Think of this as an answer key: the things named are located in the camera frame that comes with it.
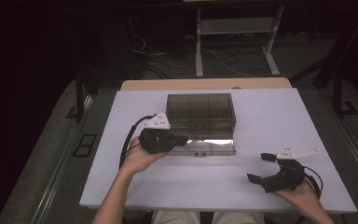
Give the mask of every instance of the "hand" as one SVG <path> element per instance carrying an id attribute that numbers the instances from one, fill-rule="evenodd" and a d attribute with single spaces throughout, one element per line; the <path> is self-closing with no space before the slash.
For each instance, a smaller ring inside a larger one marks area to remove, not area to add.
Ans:
<path id="1" fill-rule="evenodd" d="M 299 214 L 309 218 L 313 223 L 334 223 L 325 212 L 307 179 L 304 179 L 303 183 L 295 190 L 283 189 L 274 192 L 274 194 L 284 198 Z"/>
<path id="2" fill-rule="evenodd" d="M 147 169 L 153 162 L 167 155 L 167 152 L 149 154 L 140 145 L 139 138 L 135 137 L 130 142 L 130 151 L 120 170 L 127 171 L 132 175 Z"/>

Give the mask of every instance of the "dark wall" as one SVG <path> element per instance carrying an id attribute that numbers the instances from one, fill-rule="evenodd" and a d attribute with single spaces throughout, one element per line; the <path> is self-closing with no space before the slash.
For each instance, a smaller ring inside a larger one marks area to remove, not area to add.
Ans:
<path id="1" fill-rule="evenodd" d="M 0 212 L 57 100 L 75 78 L 66 32 L 48 2 L 0 1 Z"/>

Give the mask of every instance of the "table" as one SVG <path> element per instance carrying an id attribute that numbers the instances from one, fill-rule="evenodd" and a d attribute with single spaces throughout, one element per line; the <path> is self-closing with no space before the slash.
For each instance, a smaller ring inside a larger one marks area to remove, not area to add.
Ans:
<path id="1" fill-rule="evenodd" d="M 234 87 L 255 89 L 231 89 Z M 290 88 L 287 79 L 282 77 L 125 82 L 113 103 L 80 204 L 93 208 L 101 204 L 118 170 L 126 135 L 136 120 L 164 111 L 168 93 L 198 92 L 231 93 L 237 118 L 236 155 L 167 156 L 133 178 L 127 208 L 292 210 L 284 200 L 266 194 L 246 177 L 247 173 L 275 175 L 279 171 L 277 163 L 261 161 L 260 153 L 277 153 L 282 144 L 286 144 L 320 148 L 322 153 L 298 161 L 314 169 L 324 180 L 321 199 L 324 208 L 331 213 L 356 211 L 297 90 Z"/>

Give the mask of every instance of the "person's leg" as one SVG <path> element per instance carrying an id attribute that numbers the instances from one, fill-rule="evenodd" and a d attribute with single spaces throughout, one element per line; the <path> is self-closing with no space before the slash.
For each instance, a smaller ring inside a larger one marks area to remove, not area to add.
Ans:
<path id="1" fill-rule="evenodd" d="M 257 212 L 214 212 L 212 224 L 264 224 L 264 216 Z"/>
<path id="2" fill-rule="evenodd" d="M 192 211 L 155 211 L 153 224 L 200 224 L 200 212 Z"/>

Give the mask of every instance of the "person's right hand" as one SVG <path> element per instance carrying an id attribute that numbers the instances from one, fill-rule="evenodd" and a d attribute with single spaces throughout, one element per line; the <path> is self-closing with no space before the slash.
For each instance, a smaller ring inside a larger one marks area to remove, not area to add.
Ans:
<path id="1" fill-rule="evenodd" d="M 299 214 L 312 220 L 313 223 L 334 223 L 315 194 L 310 182 L 304 179 L 295 190 L 283 189 L 274 192 L 289 202 Z"/>

